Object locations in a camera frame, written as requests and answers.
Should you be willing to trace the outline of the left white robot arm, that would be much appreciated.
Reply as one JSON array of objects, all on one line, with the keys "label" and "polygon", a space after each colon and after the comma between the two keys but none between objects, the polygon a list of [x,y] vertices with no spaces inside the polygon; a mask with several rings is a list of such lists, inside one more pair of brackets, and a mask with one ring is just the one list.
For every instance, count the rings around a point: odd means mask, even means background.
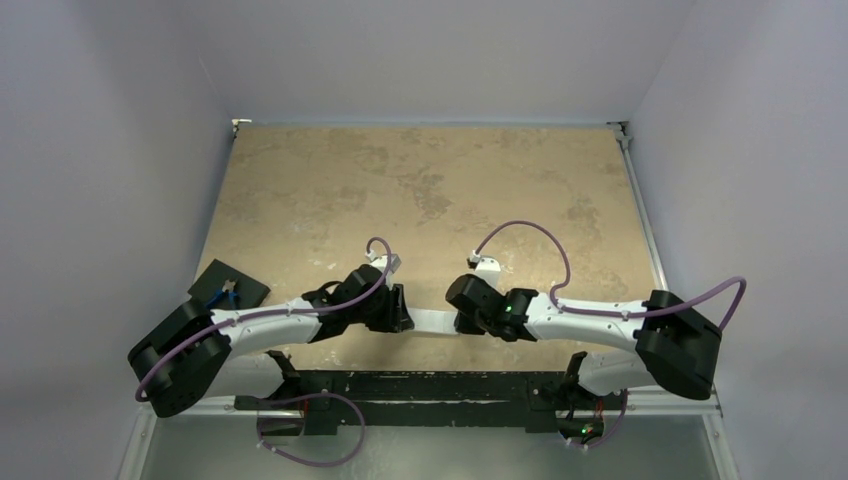
[{"label": "left white robot arm", "polygon": [[225,365],[242,356],[334,338],[353,324],[379,333],[409,331],[414,321],[403,287],[389,279],[362,264],[344,280],[283,304],[226,310],[187,300],[130,349],[127,360],[139,381],[134,397],[168,418],[210,396]]}]

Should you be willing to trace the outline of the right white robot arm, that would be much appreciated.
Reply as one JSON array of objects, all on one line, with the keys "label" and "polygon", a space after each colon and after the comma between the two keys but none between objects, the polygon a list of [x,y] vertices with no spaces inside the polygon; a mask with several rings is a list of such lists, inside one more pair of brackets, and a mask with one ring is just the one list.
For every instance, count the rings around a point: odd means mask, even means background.
[{"label": "right white robot arm", "polygon": [[573,406],[647,385],[692,400],[712,394],[722,331],[668,291],[654,290],[645,301],[566,306],[533,289],[502,294],[482,278],[464,274],[445,299],[458,312],[455,325],[461,333],[487,333],[507,342],[574,340],[609,347],[604,355],[583,354],[571,363],[561,392]]}]

